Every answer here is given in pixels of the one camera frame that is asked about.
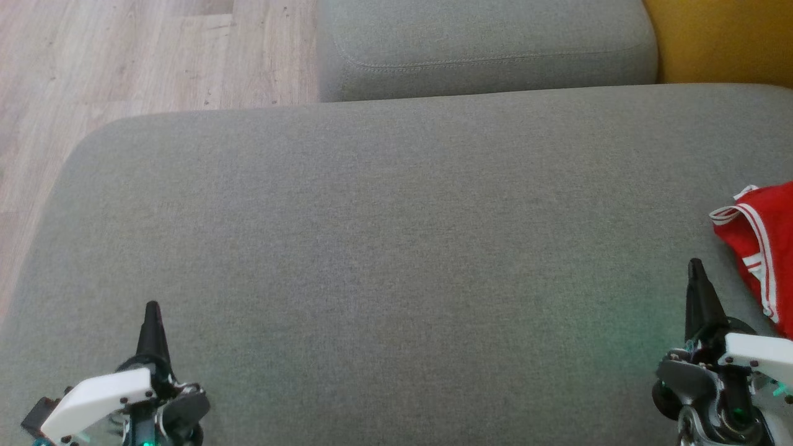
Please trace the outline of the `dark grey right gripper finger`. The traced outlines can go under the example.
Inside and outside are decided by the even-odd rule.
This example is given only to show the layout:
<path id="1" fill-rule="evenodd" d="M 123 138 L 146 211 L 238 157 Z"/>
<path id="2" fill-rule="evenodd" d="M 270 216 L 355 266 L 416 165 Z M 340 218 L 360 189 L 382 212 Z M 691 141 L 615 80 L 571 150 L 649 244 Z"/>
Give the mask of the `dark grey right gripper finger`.
<path id="1" fill-rule="evenodd" d="M 688 343 L 722 343 L 729 329 L 730 321 L 703 261 L 690 259 L 683 339 Z"/>

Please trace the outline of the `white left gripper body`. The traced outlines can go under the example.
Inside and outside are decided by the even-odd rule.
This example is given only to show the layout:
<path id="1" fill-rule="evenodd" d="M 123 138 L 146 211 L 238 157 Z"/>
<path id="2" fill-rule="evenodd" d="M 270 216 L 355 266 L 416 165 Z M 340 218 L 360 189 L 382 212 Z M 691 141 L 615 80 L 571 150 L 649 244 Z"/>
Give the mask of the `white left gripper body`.
<path id="1" fill-rule="evenodd" d="M 176 444 L 162 426 L 162 410 L 176 390 L 172 373 L 152 367 L 81 381 L 43 418 L 39 437 L 50 444 L 88 440 L 85 430 L 107 419 L 121 444 Z"/>

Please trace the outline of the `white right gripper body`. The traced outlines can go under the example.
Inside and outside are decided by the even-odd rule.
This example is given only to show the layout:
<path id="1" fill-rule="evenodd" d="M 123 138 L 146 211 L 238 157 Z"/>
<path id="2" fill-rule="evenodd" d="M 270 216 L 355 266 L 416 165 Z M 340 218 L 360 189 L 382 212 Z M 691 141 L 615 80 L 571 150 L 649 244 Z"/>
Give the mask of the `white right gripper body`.
<path id="1" fill-rule="evenodd" d="M 736 317 L 722 321 L 686 321 L 685 350 L 694 364 L 711 369 L 748 368 L 777 387 L 793 387 L 793 341 L 761 336 Z"/>

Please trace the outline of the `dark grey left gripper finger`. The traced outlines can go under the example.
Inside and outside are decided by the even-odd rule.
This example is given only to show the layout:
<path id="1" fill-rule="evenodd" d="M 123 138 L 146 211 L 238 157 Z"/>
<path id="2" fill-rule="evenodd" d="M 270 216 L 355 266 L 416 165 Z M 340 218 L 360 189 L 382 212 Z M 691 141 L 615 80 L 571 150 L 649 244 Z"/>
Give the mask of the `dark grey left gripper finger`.
<path id="1" fill-rule="evenodd" d="M 164 322 L 160 305 L 156 301 L 149 301 L 146 304 L 144 322 L 139 330 L 136 355 L 153 362 L 165 374 L 172 373 Z"/>

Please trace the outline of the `red jersey with white sleeves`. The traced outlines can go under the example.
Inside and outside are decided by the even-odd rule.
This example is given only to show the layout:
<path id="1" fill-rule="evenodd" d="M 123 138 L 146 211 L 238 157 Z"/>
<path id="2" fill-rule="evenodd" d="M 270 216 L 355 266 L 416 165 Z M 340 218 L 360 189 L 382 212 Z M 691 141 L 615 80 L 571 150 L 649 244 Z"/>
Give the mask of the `red jersey with white sleeves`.
<path id="1" fill-rule="evenodd" d="M 793 181 L 748 185 L 709 217 L 765 317 L 793 341 Z"/>

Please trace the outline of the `large yellow sofa back cushion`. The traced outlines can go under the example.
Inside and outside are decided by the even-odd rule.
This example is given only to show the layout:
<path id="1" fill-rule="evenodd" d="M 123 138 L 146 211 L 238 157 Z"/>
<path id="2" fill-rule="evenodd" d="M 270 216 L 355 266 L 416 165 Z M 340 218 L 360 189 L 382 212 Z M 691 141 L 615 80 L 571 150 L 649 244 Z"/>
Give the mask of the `large yellow sofa back cushion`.
<path id="1" fill-rule="evenodd" d="M 643 0 L 661 84 L 793 89 L 793 0 Z"/>

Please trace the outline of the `large grey sofa seat cushion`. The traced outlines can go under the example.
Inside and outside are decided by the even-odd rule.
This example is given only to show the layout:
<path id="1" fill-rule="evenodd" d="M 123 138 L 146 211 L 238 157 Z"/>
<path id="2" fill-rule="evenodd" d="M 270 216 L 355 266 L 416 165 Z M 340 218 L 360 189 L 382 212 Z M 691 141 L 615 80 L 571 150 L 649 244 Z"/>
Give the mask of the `large grey sofa seat cushion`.
<path id="1" fill-rule="evenodd" d="M 323 102 L 654 84 L 642 0 L 319 0 Z"/>

